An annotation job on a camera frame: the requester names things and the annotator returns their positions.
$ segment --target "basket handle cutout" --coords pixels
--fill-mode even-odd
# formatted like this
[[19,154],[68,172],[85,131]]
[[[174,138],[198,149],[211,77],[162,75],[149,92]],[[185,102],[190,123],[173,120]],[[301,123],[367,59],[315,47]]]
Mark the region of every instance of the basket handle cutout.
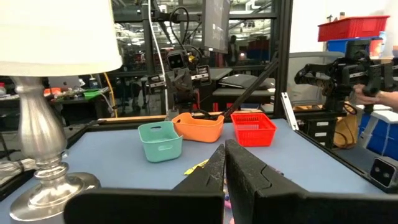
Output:
[[162,127],[160,127],[160,126],[155,126],[155,127],[150,128],[151,131],[160,131],[161,129],[162,129]]
[[164,151],[164,150],[168,150],[168,149],[172,149],[172,148],[173,148],[173,145],[171,145],[171,146],[159,146],[157,149],[159,151]]

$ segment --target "lamp stem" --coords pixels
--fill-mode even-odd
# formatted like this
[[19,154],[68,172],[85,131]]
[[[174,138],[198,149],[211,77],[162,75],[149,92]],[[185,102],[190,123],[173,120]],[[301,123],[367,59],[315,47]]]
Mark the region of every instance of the lamp stem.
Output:
[[35,160],[38,167],[35,178],[40,184],[17,198],[11,205],[10,216],[22,223],[39,222],[61,214],[69,199],[82,190],[99,187],[100,182],[87,173],[67,175],[69,166],[62,162],[67,139],[44,97],[41,79],[12,77],[12,80],[20,98],[21,151]]

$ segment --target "green object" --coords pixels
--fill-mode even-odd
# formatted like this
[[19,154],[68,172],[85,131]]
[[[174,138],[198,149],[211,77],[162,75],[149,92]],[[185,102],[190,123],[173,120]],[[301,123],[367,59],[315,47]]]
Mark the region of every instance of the green object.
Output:
[[173,122],[143,124],[138,127],[138,132],[149,162],[162,162],[181,156],[182,136],[174,131]]
[[92,90],[86,90],[84,91],[84,96],[86,98],[86,100],[90,100],[98,95],[100,95],[100,90],[99,89],[92,89]]

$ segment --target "yellow object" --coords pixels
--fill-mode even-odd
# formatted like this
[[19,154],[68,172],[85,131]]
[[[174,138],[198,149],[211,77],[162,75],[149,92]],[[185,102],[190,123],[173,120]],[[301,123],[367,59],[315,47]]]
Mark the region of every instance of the yellow object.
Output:
[[[106,79],[106,83],[109,86],[109,92],[111,93],[112,104],[113,104],[112,106],[116,106],[116,101],[114,100],[113,88],[112,88],[111,82],[109,81],[108,74],[106,72],[104,72],[104,76]],[[115,118],[118,117],[118,109],[114,110],[114,116],[115,116]]]
[[209,160],[207,159],[207,160],[193,166],[191,169],[185,171],[184,175],[190,175],[198,166],[204,167],[206,165],[207,161],[209,161]]
[[[354,110],[348,106],[346,106],[346,110],[349,110],[350,113],[354,112]],[[357,142],[357,115],[350,113],[345,117],[337,119],[334,144],[340,149],[351,149]]]
[[195,56],[193,56],[193,55],[189,55],[189,62],[193,62],[193,60],[195,59]]

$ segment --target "white lamp shade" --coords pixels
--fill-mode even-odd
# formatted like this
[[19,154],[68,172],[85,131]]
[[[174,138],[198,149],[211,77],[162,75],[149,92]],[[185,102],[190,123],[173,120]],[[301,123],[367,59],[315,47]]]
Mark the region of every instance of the white lamp shade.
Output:
[[84,75],[121,66],[110,0],[0,0],[0,75]]

